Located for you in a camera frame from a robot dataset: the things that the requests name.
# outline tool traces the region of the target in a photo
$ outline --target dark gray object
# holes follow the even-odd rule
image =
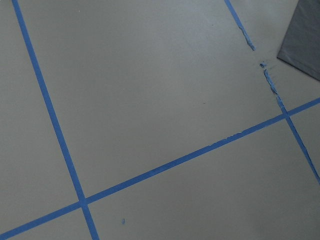
[[[320,81],[320,0],[300,0],[278,58]]]

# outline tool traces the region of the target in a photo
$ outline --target concrete floor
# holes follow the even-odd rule
[[[252,51],[223,0],[1,0],[0,240],[318,239],[259,66],[320,170],[320,82],[276,59],[297,2],[231,1]]]

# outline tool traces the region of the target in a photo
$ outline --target blue line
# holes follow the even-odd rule
[[[87,198],[87,203],[91,204],[91,203],[93,203],[95,201],[98,201],[98,200],[104,198],[104,197],[107,197],[107,196],[109,196],[111,194],[114,194],[114,193],[119,192],[119,191],[121,191],[123,189],[126,189],[126,188],[128,188],[128,187],[130,187],[130,186],[132,186],[134,184],[137,184],[137,183],[143,181],[143,180],[151,178],[151,177],[153,177],[153,176],[155,176],[157,174],[160,174],[160,173],[162,173],[164,171],[172,169],[172,168],[174,168],[174,167],[176,167],[176,166],[178,166],[178,165],[180,165],[182,163],[185,163],[185,162],[187,162],[189,160],[192,160],[192,159],[194,159],[196,157],[199,157],[199,156],[201,156],[203,154],[206,154],[206,153],[208,153],[208,152],[210,152],[212,150],[215,150],[215,149],[220,148],[220,147],[222,147],[222,146],[224,146],[226,144],[229,144],[229,143],[231,143],[231,142],[233,142],[235,140],[243,138],[244,136],[252,134],[252,133],[254,133],[254,132],[256,132],[256,131],[258,131],[260,129],[263,129],[263,128],[267,127],[267,126],[270,126],[270,125],[272,125],[274,123],[277,123],[277,122],[283,120],[284,118],[285,117],[284,117],[283,114],[278,115],[278,116],[276,116],[274,118],[271,118],[271,119],[269,119],[267,121],[264,121],[264,122],[261,122],[261,123],[255,125],[255,126],[252,126],[252,127],[248,128],[248,129],[242,131],[242,132],[239,132],[239,133],[237,133],[235,135],[232,135],[232,136],[229,136],[229,137],[227,137],[225,139],[217,141],[216,143],[214,143],[212,145],[203,147],[203,148],[201,148],[199,150],[196,150],[196,151],[194,151],[194,152],[192,152],[192,153],[190,153],[188,155],[185,155],[185,156],[180,157],[180,158],[178,158],[176,160],[168,162],[168,163],[166,163],[166,164],[164,164],[162,166],[159,166],[159,167],[154,168],[154,169],[152,169],[150,171],[147,171],[147,172],[145,172],[145,173],[143,173],[141,175],[133,177],[133,178],[131,178],[131,179],[127,180],[127,181],[124,181],[124,182],[122,182],[122,183],[120,183],[120,184],[118,184],[116,186],[110,187],[110,188],[108,188],[108,189],[106,189],[104,191],[101,191],[99,193],[96,193],[96,194],[88,197]]]
[[[315,99],[315,100],[312,100],[312,101],[310,101],[310,102],[307,102],[306,104],[303,104],[303,105],[301,105],[301,106],[298,106],[298,107],[290,110],[290,111],[288,112],[288,114],[289,114],[290,116],[292,116],[292,115],[297,114],[297,113],[299,113],[299,112],[301,112],[301,111],[304,111],[304,110],[306,110],[306,109],[309,109],[309,108],[311,108],[311,107],[313,107],[313,106],[315,106],[315,105],[317,105],[317,104],[320,104],[320,98],[317,98],[317,99]],[[269,120],[267,120],[267,121],[264,121],[264,122],[262,122],[262,123],[260,123],[260,124],[258,124],[258,125],[256,125],[256,126],[250,127],[250,128],[248,128],[248,129],[244,130],[242,133],[238,133],[238,134],[235,134],[235,135],[233,135],[233,136],[237,136],[237,135],[238,135],[237,139],[239,139],[239,138],[241,138],[241,136],[239,136],[240,134],[243,134],[242,137],[244,137],[244,136],[246,136],[246,135],[249,135],[250,133],[253,133],[253,132],[255,132],[255,131],[258,131],[258,130],[260,130],[260,129],[263,129],[263,128],[265,128],[265,127],[268,127],[268,126],[270,126],[270,125],[272,125],[272,124],[275,124],[275,123],[277,123],[277,122],[279,122],[279,121],[281,121],[281,120],[283,120],[283,119],[285,119],[285,116],[284,116],[283,114],[278,115],[278,116],[276,116],[276,117],[274,117],[274,118],[271,118],[271,119],[269,119]],[[237,140],[237,139],[232,140],[232,139],[230,139],[230,138],[232,138],[232,136],[227,138],[227,139],[229,139],[229,140],[228,140],[229,143]],[[220,145],[223,146],[223,145],[227,144],[227,142],[226,142],[225,144],[222,144],[223,141],[226,141],[226,139],[223,139],[223,140],[221,140],[221,141],[218,141],[218,142],[214,143],[213,145],[217,145],[218,143],[220,143]],[[154,174],[153,170],[151,170],[151,171],[149,171],[149,172],[146,172],[146,173],[144,173],[144,174],[141,174],[141,175],[139,175],[139,176],[137,176],[137,177],[134,177],[134,178],[132,178],[132,179],[130,179],[130,180],[128,180],[128,181],[125,181],[125,182],[120,183],[120,184],[118,184],[118,185],[116,185],[116,186],[114,186],[114,187],[111,187],[111,188],[109,188],[109,189],[107,189],[107,190],[104,190],[104,191],[102,191],[102,192],[99,192],[99,193],[97,193],[97,194],[94,194],[94,195],[88,197],[88,198],[87,198],[87,203],[88,203],[88,204],[93,203],[93,202],[95,202],[95,201],[97,201],[97,200],[100,200],[100,199],[102,199],[102,198],[104,198],[104,197],[107,197],[107,196],[109,196],[109,195],[111,195],[111,194],[114,194],[114,193],[116,193],[116,192],[118,192],[118,191],[121,191],[121,190],[123,190],[123,189],[125,189],[125,188],[127,188],[127,187],[130,187],[130,186],[132,186],[132,185],[135,184],[135,183],[139,183],[139,182],[141,182],[141,181],[143,181],[143,180],[145,180],[145,179],[148,179],[148,178],[150,178],[150,177],[152,177],[152,176],[154,176],[154,175],[156,175],[156,174]],[[76,209],[79,209],[79,208],[81,208],[81,205],[80,205],[79,202],[74,203],[74,204],[71,204],[71,205],[69,205],[69,206],[66,206],[66,207],[64,207],[64,208],[62,208],[62,209],[60,209],[60,210],[57,210],[57,211],[55,211],[55,212],[52,212],[52,213],[50,213],[50,214],[48,214],[48,215],[46,215],[46,216],[40,217],[40,218],[38,218],[38,219],[36,219],[36,220],[33,220],[33,221],[29,222],[29,223],[26,223],[26,224],[24,224],[24,225],[22,225],[22,226],[19,226],[19,227],[13,229],[13,230],[10,230],[10,231],[7,231],[7,232],[5,232],[5,233],[0,234],[0,240],[5,240],[5,239],[8,239],[8,238],[11,238],[11,237],[13,237],[13,236],[15,236],[15,235],[17,235],[17,234],[20,234],[20,233],[22,233],[22,232],[25,232],[25,231],[27,231],[27,230],[30,230],[30,229],[32,229],[32,228],[34,228],[34,227],[37,227],[37,226],[39,226],[39,225],[41,225],[41,224],[44,224],[44,223],[46,223],[46,222],[49,222],[50,220],[53,220],[53,219],[55,219],[55,218],[58,218],[58,217],[60,217],[60,216],[62,216],[62,215],[68,214],[68,213],[70,213],[70,212],[72,212],[72,211],[74,211],[74,210],[76,210]]]
[[[55,131],[55,135],[56,135],[57,140],[59,142],[59,145],[60,145],[64,160],[65,160],[65,163],[67,165],[70,177],[72,179],[72,183],[73,183],[74,189],[76,191],[77,197],[79,199],[79,202],[80,202],[80,205],[81,205],[81,208],[82,208],[86,223],[88,225],[88,228],[89,228],[89,231],[90,231],[90,234],[91,234],[91,237],[92,237],[93,240],[98,240],[99,239],[98,233],[97,233],[94,221],[92,219],[92,216],[90,214],[88,205],[86,203],[86,198],[85,198],[83,189],[81,187],[81,184],[80,184],[80,181],[79,181],[75,166],[74,166],[74,164],[72,162],[72,159],[71,159],[71,156],[70,156],[70,153],[69,153],[69,150],[68,150],[64,135],[63,135],[61,127],[59,125],[58,118],[57,118],[57,115],[55,113],[54,106],[53,106],[53,104],[51,102],[51,99],[50,99],[50,96],[49,96],[49,92],[48,92],[46,83],[44,81],[44,78],[43,78],[43,75],[42,75],[42,72],[41,72],[41,69],[40,69],[40,66],[39,66],[35,51],[34,51],[34,48],[32,46],[32,43],[31,43],[31,40],[30,40],[30,37],[29,37],[29,34],[28,34],[28,30],[27,30],[27,27],[26,27],[26,24],[25,24],[25,21],[24,21],[24,18],[23,18],[23,15],[22,15],[19,3],[18,3],[18,0],[12,0],[12,4],[13,4],[13,7],[14,7],[15,14],[16,14],[17,20],[19,22],[20,28],[21,28],[23,39],[24,39],[26,48],[27,48],[28,53],[29,53],[29,57],[30,57],[30,60],[31,60],[31,63],[32,63],[32,66],[33,66],[33,69],[34,69],[34,73],[36,75],[36,79],[37,79],[39,87],[41,89],[41,93],[42,93],[46,108],[48,110],[48,113],[49,113],[49,116],[50,116],[50,119],[51,119],[51,122],[52,122],[52,126],[53,126],[54,131]]]
[[[276,95],[277,103],[278,103],[278,105],[279,105],[279,107],[280,107],[283,115],[285,116],[286,122],[288,123],[288,125],[289,125],[289,127],[290,127],[290,129],[291,129],[291,131],[292,131],[292,133],[293,133],[296,141],[298,142],[298,144],[299,144],[299,146],[300,146],[300,148],[301,148],[301,150],[302,150],[302,152],[303,152],[306,160],[308,161],[308,163],[309,163],[309,165],[310,165],[310,168],[312,169],[313,174],[314,174],[316,180],[317,180],[318,183],[320,184],[320,177],[319,177],[319,175],[318,175],[318,173],[317,173],[317,170],[316,170],[316,168],[315,168],[315,166],[314,166],[314,164],[313,164],[313,162],[312,162],[312,160],[311,160],[311,158],[310,158],[310,156],[309,156],[308,150],[307,150],[306,146],[304,145],[304,143],[303,143],[303,141],[302,141],[302,139],[301,139],[301,137],[300,137],[300,135],[299,135],[299,133],[298,133],[295,125],[294,125],[294,123],[292,122],[292,120],[291,120],[291,118],[290,118],[290,115],[289,115],[289,113],[287,112],[286,107],[285,107],[285,105],[284,105],[281,97],[279,96],[279,94],[278,94],[278,92],[277,92],[277,90],[276,90],[276,87],[275,87],[274,83],[273,83],[272,80],[271,80],[271,77],[270,77],[269,74],[268,74],[268,71],[265,69],[263,72],[264,72],[264,76],[265,76],[267,82],[269,83],[269,85],[270,85],[270,87],[271,87],[271,90],[272,90],[273,93]],[[295,112],[297,112],[298,110],[301,110],[301,109],[303,109],[303,108],[306,108],[306,109],[307,109],[307,108],[310,108],[310,107],[314,106],[313,104],[316,104],[316,103],[319,103],[319,98],[317,98],[317,99],[316,99],[314,102],[312,102],[312,103],[309,102],[309,103],[306,103],[306,104],[304,104],[304,105],[302,105],[302,106],[300,106],[300,107],[297,107],[296,109],[292,110],[291,112],[292,112],[292,113],[295,113]]]
[[[58,217],[61,217],[65,214],[68,214],[74,210],[77,210],[79,209],[81,206],[80,206],[80,203],[79,202],[76,202],[76,203],[73,203],[69,206],[66,206],[64,208],[61,208],[57,211],[54,211],[52,213],[49,213],[45,216],[42,216],[36,220],[33,220],[31,222],[28,222],[24,225],[21,225],[21,226],[18,226],[10,231],[7,231],[7,232],[4,232],[2,234],[0,234],[0,240],[5,240],[5,239],[9,239],[9,238],[12,238],[18,234],[21,234],[25,231],[28,231],[30,229],[33,229],[41,224],[44,224],[44,223],[47,223],[53,219],[56,219]]]
[[[235,23],[238,25],[238,27],[241,29],[244,37],[245,37],[245,40],[246,40],[246,43],[250,46],[250,48],[254,51],[256,50],[256,47],[254,46],[254,44],[252,43],[252,41],[250,40],[250,37],[249,35],[247,34],[247,31],[245,29],[245,27],[242,25],[234,7],[232,6],[231,2],[229,0],[224,0],[226,6],[228,7],[230,13],[232,14],[234,20],[235,20]]]

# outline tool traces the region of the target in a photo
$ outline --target blue grid line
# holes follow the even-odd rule
[[[231,2],[229,0],[224,0],[226,6],[228,7],[230,13],[232,14],[233,16],[233,19],[235,21],[235,23],[238,25],[238,27],[241,29],[244,37],[245,37],[245,40],[246,40],[246,43],[250,46],[250,48],[255,51],[256,50],[256,47],[254,46],[254,44],[252,43],[252,41],[250,40],[250,37],[245,29],[245,27],[243,26],[243,24],[241,23],[239,17],[238,17],[238,14],[236,13],[234,7],[232,6]]]
[[[36,57],[36,53],[35,53],[34,48],[32,46],[32,43],[31,43],[31,40],[30,40],[30,37],[28,34],[27,26],[24,21],[18,0],[12,0],[12,4],[14,7],[14,11],[15,11],[18,23],[20,25],[20,29],[21,29],[21,33],[22,33],[22,36],[23,36],[23,39],[25,42],[25,46],[26,46],[27,51],[29,53],[29,57],[30,57],[30,60],[31,60],[31,63],[32,63],[32,66],[34,69],[36,79],[38,81],[38,84],[39,84],[39,87],[40,87],[40,90],[41,90],[41,93],[42,93],[42,96],[43,96],[43,99],[45,102],[45,106],[48,110],[56,138],[59,142],[59,145],[60,145],[64,160],[65,160],[65,163],[67,165],[74,189],[76,191],[76,195],[79,199],[79,204],[82,208],[82,212],[83,212],[85,221],[86,221],[87,226],[89,228],[92,239],[99,240],[99,236],[98,236],[93,218],[91,216],[88,204],[86,203],[86,197],[85,197],[84,191],[81,187],[74,163],[71,159],[64,135],[63,135],[61,127],[59,125],[59,121],[58,121],[54,106],[52,104],[44,77],[42,75],[42,72],[41,72],[37,57]]]
[[[311,158],[309,156],[309,153],[308,153],[308,150],[307,150],[306,146],[304,145],[304,143],[303,143],[303,141],[302,141],[302,139],[301,139],[301,137],[300,137],[295,125],[294,125],[294,123],[292,122],[292,120],[290,118],[289,113],[287,112],[287,109],[286,109],[286,107],[285,107],[280,95],[277,92],[276,86],[272,82],[272,79],[269,76],[269,73],[268,73],[267,69],[265,69],[263,72],[264,72],[264,76],[265,76],[267,82],[270,85],[270,88],[271,88],[272,92],[276,95],[276,101],[277,101],[277,103],[278,103],[278,105],[279,105],[279,107],[280,107],[280,109],[282,111],[283,116],[285,117],[286,122],[288,123],[288,125],[289,125],[289,127],[290,127],[290,129],[291,129],[296,141],[298,142],[298,144],[299,144],[299,146],[300,146],[300,148],[301,148],[301,150],[302,150],[302,152],[303,152],[303,154],[304,154],[304,156],[305,156],[305,158],[306,158],[306,160],[307,160],[307,162],[308,162],[308,164],[309,164],[309,166],[310,166],[310,168],[311,168],[311,170],[312,170],[312,172],[313,172],[313,174],[314,174],[314,176],[316,178],[316,180],[320,184],[320,177],[319,177],[319,175],[317,173],[317,170],[316,170],[316,168],[315,168],[315,166],[314,166],[314,164],[313,164],[313,162],[312,162],[312,160],[311,160]]]
[[[305,104],[303,104],[301,106],[298,106],[298,107],[296,107],[296,108],[294,108],[294,109],[292,109],[290,111],[288,111],[287,114],[289,116],[292,116],[292,115],[298,114],[298,113],[300,113],[300,112],[302,112],[304,110],[307,110],[307,109],[309,109],[309,108],[311,108],[313,106],[316,106],[317,104],[320,104],[320,97],[317,98],[317,99],[314,99],[314,100],[312,100],[310,102],[307,102],[307,103],[305,103]],[[141,175],[138,175],[138,176],[136,176],[134,178],[131,178],[130,180],[124,181],[124,182],[122,182],[122,183],[120,183],[118,185],[115,185],[115,186],[110,187],[110,188],[108,188],[108,189],[106,189],[104,191],[101,191],[101,192],[96,193],[96,194],[94,194],[92,196],[89,196],[89,197],[86,198],[86,202],[87,202],[87,204],[91,204],[91,203],[93,203],[95,201],[98,201],[98,200],[100,200],[102,198],[105,198],[105,197],[107,197],[107,196],[109,196],[111,194],[114,194],[114,193],[119,192],[119,191],[121,191],[121,190],[123,190],[125,188],[128,188],[128,187],[130,187],[130,186],[132,186],[134,184],[137,184],[137,183],[139,183],[139,182],[141,182],[143,180],[146,180],[146,179],[148,179],[148,178],[150,178],[150,177],[152,177],[152,176],[154,176],[156,174],[159,174],[160,170],[161,170],[161,172],[164,172],[164,171],[169,170],[170,168],[173,168],[173,167],[175,167],[175,166],[177,166],[179,164],[182,164],[182,163],[187,162],[187,161],[189,161],[189,160],[191,160],[193,158],[196,158],[196,154],[199,154],[199,156],[200,156],[200,155],[205,154],[207,152],[213,151],[214,149],[217,149],[217,148],[222,147],[222,146],[224,146],[224,145],[226,145],[228,143],[236,141],[237,139],[243,138],[243,137],[245,137],[245,136],[247,136],[247,135],[249,135],[251,133],[254,133],[254,132],[259,131],[261,129],[264,129],[264,128],[268,127],[268,126],[271,126],[272,124],[275,124],[275,123],[277,123],[277,122],[279,122],[279,121],[281,121],[281,120],[283,120],[285,118],[286,118],[286,116],[284,114],[280,114],[280,115],[278,115],[276,117],[273,117],[273,118],[271,118],[269,120],[261,122],[261,123],[255,125],[255,126],[252,126],[252,127],[248,128],[248,129],[242,131],[241,133],[237,133],[237,134],[235,134],[233,136],[230,136],[230,137],[227,137],[227,138],[222,139],[220,141],[217,141],[216,143],[214,143],[214,144],[212,144],[210,146],[207,146],[207,147],[203,147],[203,148],[201,148],[201,149],[199,149],[199,150],[197,150],[197,151],[195,151],[193,153],[190,153],[190,154],[186,155],[185,157],[178,158],[178,159],[176,159],[174,161],[171,161],[171,162],[169,162],[167,164],[164,164],[164,165],[162,165],[160,167],[157,167],[157,168],[153,169],[153,170],[157,170],[158,172],[152,172],[153,170],[145,172],[145,173],[143,173]],[[61,217],[61,216],[65,215],[65,214],[68,214],[68,213],[70,213],[70,212],[72,212],[72,211],[74,211],[76,209],[79,209],[79,208],[81,208],[81,205],[80,205],[79,202],[73,203],[73,204],[71,204],[69,206],[66,206],[66,207],[61,208],[61,209],[59,209],[57,211],[54,211],[54,212],[52,212],[52,213],[50,213],[48,215],[45,215],[45,216],[40,217],[40,218],[38,218],[36,220],[33,220],[33,221],[29,222],[29,223],[26,223],[24,225],[21,225],[19,227],[16,227],[16,228],[14,228],[12,230],[9,230],[7,232],[4,232],[4,233],[0,234],[0,240],[6,240],[8,238],[16,236],[16,235],[18,235],[20,233],[28,231],[28,230],[30,230],[32,228],[35,228],[35,227],[37,227],[37,226],[39,226],[41,224],[47,223],[47,222],[49,222],[49,221],[51,221],[53,219]]]

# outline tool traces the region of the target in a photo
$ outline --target gray square tile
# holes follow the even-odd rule
[[[81,209],[11,238],[12,240],[91,240]]]
[[[320,174],[320,105],[318,104],[293,115],[291,118],[309,153],[314,167]]]
[[[320,97],[320,82],[277,59],[298,0],[231,0],[253,44],[265,61],[288,110]]]
[[[87,196],[281,113],[223,1],[20,5]]]
[[[11,1],[0,1],[0,233],[77,202]]]
[[[102,239],[311,240],[319,202],[283,120],[89,207]]]

